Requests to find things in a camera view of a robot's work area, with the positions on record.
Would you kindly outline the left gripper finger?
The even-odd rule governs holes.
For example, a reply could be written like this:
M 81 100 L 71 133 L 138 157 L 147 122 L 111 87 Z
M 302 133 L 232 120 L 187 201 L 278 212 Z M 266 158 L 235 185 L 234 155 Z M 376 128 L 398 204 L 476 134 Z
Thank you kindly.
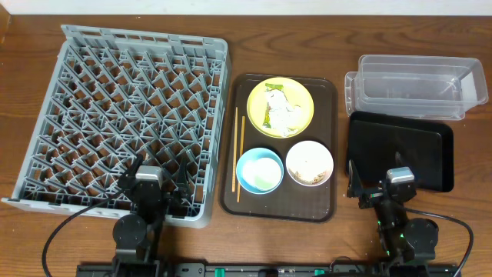
M 179 192 L 189 192 L 187 163 L 188 160 L 186 158 L 181 159 L 178 170 L 178 177 L 176 180 L 176 186 L 178 187 Z
M 138 171 L 138 168 L 141 166 L 142 162 L 143 162 L 143 155 L 137 154 L 135 156 L 135 160 L 128 167 L 128 169 L 123 173 L 123 177 L 125 179 L 134 179 L 136 176 L 136 173 Z

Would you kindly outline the white bowl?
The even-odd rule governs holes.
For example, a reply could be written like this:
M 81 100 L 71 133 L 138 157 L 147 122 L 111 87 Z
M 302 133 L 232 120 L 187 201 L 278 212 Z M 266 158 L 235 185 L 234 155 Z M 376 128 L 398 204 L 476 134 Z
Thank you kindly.
M 293 160 L 294 158 L 311 157 L 311 156 L 319 157 L 326 162 L 327 174 L 324 177 L 324 179 L 316 185 L 304 185 L 304 184 L 300 183 L 299 181 L 297 181 L 296 179 L 294 179 L 293 175 L 291 174 L 291 172 L 289 170 L 289 164 L 290 164 L 291 160 Z M 292 177 L 293 180 L 295 180 L 298 184 L 303 185 L 303 186 L 307 186 L 307 187 L 315 187 L 315 186 L 319 186 L 321 184 L 324 184 L 332 176 L 332 174 L 334 172 L 333 155 L 324 145 L 322 145 L 320 142 L 316 142 L 316 141 L 302 141 L 302 142 L 298 142 L 297 144 L 293 145 L 287 153 L 287 156 L 285 159 L 285 165 L 286 165 L 286 169 L 288 170 L 289 176 Z

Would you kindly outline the light blue bowl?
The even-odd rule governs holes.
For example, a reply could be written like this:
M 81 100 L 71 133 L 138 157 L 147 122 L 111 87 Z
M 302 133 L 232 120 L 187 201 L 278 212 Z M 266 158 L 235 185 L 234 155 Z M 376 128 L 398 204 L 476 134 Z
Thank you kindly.
M 236 176 L 241 187 L 255 195 L 273 192 L 284 177 L 280 157 L 270 149 L 247 150 L 238 160 Z

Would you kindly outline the white tissue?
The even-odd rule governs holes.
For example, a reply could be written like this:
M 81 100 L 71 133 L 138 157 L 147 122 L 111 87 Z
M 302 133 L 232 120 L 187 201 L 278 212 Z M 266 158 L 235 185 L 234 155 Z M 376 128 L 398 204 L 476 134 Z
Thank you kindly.
M 298 131 L 296 124 L 302 114 L 302 108 L 299 105 L 292 105 L 286 96 L 285 98 L 285 108 L 278 113 L 277 117 L 274 117 L 274 127 L 270 128 L 279 132 L 281 137 L 288 137 Z

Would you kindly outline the small white cup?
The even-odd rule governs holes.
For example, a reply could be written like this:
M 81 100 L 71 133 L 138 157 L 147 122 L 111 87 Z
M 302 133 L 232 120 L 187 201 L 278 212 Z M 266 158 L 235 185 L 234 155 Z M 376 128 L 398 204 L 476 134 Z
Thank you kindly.
M 241 173 L 246 183 L 262 192 L 272 190 L 282 177 L 281 167 L 271 158 L 246 162 Z

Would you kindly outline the green snack wrapper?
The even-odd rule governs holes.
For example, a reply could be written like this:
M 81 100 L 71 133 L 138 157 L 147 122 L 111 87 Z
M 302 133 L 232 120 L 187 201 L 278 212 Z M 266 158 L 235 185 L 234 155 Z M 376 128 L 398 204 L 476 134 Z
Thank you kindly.
M 278 84 L 265 84 L 265 95 L 267 101 L 266 115 L 263 122 L 263 126 L 266 128 L 274 127 L 274 117 L 278 116 L 278 113 L 285 108 L 285 94 L 284 86 Z

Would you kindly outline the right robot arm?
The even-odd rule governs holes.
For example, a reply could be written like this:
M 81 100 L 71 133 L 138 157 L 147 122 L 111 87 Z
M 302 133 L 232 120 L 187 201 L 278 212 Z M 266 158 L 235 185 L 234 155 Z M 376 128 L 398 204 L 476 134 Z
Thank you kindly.
M 409 219 L 404 203 L 416 194 L 414 174 L 408 167 L 387 170 L 378 185 L 363 185 L 353 160 L 348 162 L 347 196 L 358 199 L 360 209 L 373 209 L 381 245 L 396 265 L 435 259 L 439 228 L 430 219 Z

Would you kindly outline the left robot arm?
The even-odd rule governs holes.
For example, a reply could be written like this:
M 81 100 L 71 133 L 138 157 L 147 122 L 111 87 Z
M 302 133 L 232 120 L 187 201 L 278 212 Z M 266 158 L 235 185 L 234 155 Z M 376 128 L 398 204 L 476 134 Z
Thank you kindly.
M 137 206 L 137 211 L 121 217 L 113 228 L 116 258 L 123 262 L 156 260 L 159 237 L 166 216 L 182 212 L 191 200 L 187 161 L 181 161 L 175 188 L 164 186 L 164 169 L 143 164 L 138 154 L 118 179 L 118 187 Z

